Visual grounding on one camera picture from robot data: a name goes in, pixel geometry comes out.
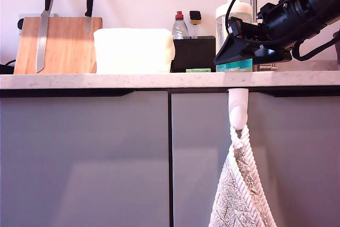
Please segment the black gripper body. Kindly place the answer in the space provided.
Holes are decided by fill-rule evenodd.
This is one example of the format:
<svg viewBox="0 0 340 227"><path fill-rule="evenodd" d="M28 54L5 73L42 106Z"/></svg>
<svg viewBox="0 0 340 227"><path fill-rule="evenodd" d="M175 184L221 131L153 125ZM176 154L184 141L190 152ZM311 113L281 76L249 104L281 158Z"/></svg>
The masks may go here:
<svg viewBox="0 0 340 227"><path fill-rule="evenodd" d="M305 0L280 0L260 9L257 25L230 18L228 48L299 48L305 41Z"/></svg>

